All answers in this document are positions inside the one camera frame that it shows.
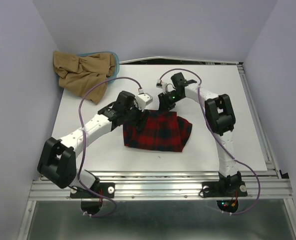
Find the tan skirt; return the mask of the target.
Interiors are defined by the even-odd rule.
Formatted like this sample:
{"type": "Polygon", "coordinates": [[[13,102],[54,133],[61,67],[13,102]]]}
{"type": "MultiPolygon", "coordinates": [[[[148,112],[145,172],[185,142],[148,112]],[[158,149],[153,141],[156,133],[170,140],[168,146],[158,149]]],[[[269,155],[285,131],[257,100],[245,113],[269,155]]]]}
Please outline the tan skirt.
{"type": "Polygon", "coordinates": [[[105,80],[117,73],[119,61],[113,53],[100,52],[87,56],[55,51],[53,53],[54,72],[58,75],[61,88],[77,97],[83,97],[95,85],[102,83],[86,96],[98,104],[103,98],[108,83],[105,80]]]}

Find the red plaid skirt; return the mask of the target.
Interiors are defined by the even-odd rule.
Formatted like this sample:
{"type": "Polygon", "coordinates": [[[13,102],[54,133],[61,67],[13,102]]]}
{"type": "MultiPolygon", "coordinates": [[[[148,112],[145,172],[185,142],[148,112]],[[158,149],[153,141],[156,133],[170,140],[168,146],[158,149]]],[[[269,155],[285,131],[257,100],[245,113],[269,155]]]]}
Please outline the red plaid skirt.
{"type": "Polygon", "coordinates": [[[130,123],[123,125],[124,145],[134,149],[181,153],[192,127],[192,123],[175,111],[151,110],[142,130],[130,123]]]}

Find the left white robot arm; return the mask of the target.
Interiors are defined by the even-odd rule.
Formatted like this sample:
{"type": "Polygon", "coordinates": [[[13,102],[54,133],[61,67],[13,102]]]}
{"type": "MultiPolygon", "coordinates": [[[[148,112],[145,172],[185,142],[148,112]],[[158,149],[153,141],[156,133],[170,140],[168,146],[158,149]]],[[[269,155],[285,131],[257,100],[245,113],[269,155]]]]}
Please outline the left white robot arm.
{"type": "Polygon", "coordinates": [[[80,128],[59,139],[46,140],[37,171],[61,189],[76,187],[88,197],[100,197],[100,179],[83,169],[86,148],[125,123],[142,130],[149,114],[146,107],[152,101],[148,93],[134,95],[121,91],[115,101],[100,109],[90,121],[81,121],[80,128]]]}

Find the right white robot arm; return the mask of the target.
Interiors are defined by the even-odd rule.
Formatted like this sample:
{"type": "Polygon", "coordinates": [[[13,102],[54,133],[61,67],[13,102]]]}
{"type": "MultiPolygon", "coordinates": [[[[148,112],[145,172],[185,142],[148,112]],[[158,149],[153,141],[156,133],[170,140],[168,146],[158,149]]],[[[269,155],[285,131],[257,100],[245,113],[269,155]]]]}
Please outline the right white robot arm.
{"type": "Polygon", "coordinates": [[[244,184],[241,173],[233,157],[233,130],[236,117],[230,97],[227,94],[216,94],[203,87],[202,81],[187,80],[181,72],[171,76],[173,90],[168,90],[168,83],[161,78],[156,87],[161,88],[158,94],[159,110],[169,111],[176,102],[188,98],[200,104],[206,126],[216,141],[219,159],[219,180],[202,182],[199,196],[202,198],[232,197],[241,193],[240,186],[244,184]]]}

